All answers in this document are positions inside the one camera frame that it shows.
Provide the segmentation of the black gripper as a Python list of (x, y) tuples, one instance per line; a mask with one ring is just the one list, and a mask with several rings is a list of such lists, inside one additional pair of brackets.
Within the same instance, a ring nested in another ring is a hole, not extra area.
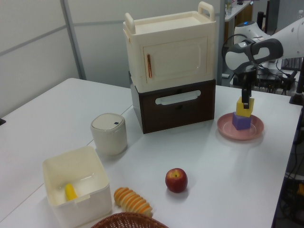
[(249, 99), (252, 97), (252, 84), (257, 78), (257, 69), (252, 68), (243, 73), (238, 74), (238, 80), (242, 86), (241, 102), (244, 109), (249, 109)]

